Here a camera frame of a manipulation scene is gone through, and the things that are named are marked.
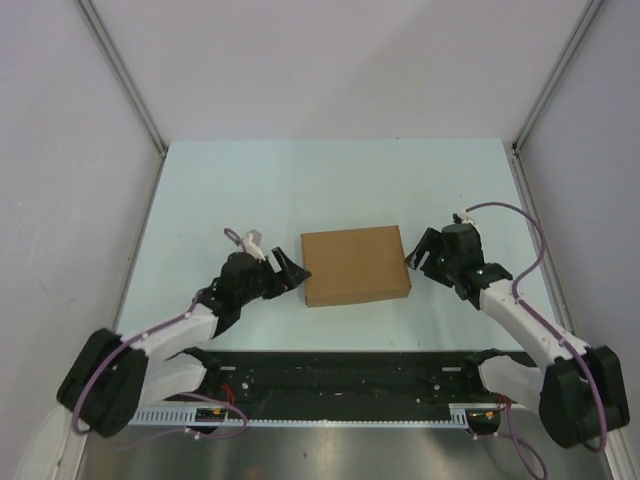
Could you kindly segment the aluminium frame post left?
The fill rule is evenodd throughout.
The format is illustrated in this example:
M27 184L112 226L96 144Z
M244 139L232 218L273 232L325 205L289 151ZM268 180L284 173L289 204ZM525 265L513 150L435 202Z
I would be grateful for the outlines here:
M102 19L96 5L90 0L75 0L83 21L85 22L91 36L98 49L103 55L107 66L114 75L116 82L120 86L125 99L130 104L134 114L141 123L154 149L161 159L166 158L168 144L163 139L157 123L153 119L151 112L127 67L109 29Z

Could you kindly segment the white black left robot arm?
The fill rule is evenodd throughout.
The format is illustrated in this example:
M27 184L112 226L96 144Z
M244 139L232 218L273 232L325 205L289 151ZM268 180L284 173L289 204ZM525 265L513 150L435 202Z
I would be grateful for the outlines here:
M72 431L109 438L148 405L175 395L214 397L221 387L219 364L199 344L229 330L247 304L291 292L311 276L280 248L268 256L237 251L184 312L133 335L96 330L56 394L71 415Z

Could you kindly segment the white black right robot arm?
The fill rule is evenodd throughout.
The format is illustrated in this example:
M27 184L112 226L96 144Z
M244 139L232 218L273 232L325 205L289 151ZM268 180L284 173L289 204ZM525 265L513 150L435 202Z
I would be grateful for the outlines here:
M463 393L484 401L499 393L538 414L563 448L585 444L625 427L630 413L620 360L607 346L592 347L570 331L533 315L513 292L513 276L484 259L481 237L469 223L428 228L407 266L449 287L495 320L533 361L526 367L497 350L471 357Z

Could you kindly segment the aluminium frame post right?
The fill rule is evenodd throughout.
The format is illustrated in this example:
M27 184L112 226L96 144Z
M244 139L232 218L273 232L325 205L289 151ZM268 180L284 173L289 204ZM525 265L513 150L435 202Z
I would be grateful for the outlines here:
M525 117L521 128L511 141L511 150L516 156L520 155L526 145L537 123L543 116L545 109L549 106L556 90L559 88L564 76L577 57L583 43L586 41L592 27L597 22L599 15L607 4L608 1L606 0L589 0L586 2L576 24L572 28L555 60L549 75L544 81L542 89Z

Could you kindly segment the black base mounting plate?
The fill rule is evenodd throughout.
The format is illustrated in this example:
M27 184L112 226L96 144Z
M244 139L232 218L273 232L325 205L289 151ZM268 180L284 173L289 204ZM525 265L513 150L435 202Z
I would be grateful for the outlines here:
M498 399L474 378L473 351L428 352L226 352L206 351L213 371L193 390L233 398L268 393L407 394L429 403L493 402Z

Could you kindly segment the aluminium frame post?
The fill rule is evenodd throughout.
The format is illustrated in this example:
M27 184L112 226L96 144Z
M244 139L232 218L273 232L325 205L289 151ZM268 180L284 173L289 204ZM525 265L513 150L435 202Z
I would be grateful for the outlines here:
M154 149L161 159L166 158L168 144L163 139L157 123L153 119L151 112L127 67L109 29L102 19L96 5L90 0L75 0L83 21L85 22L91 36L98 49L103 55L107 66L114 75L116 82L120 86L125 99L130 104L134 114L141 123Z
M543 116L545 109L549 106L556 90L559 88L564 76L577 57L583 43L586 41L592 27L597 22L599 15L607 4L608 1L606 0L589 0L586 2L576 24L572 28L555 60L549 75L544 81L542 89L525 117L521 128L511 141L511 150L516 156L520 155L526 145L537 123Z

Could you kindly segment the brown cardboard box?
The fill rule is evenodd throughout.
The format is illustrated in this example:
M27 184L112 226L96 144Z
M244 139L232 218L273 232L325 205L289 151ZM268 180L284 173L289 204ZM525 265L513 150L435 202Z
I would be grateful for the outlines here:
M303 233L310 308L406 298L411 280L397 225Z

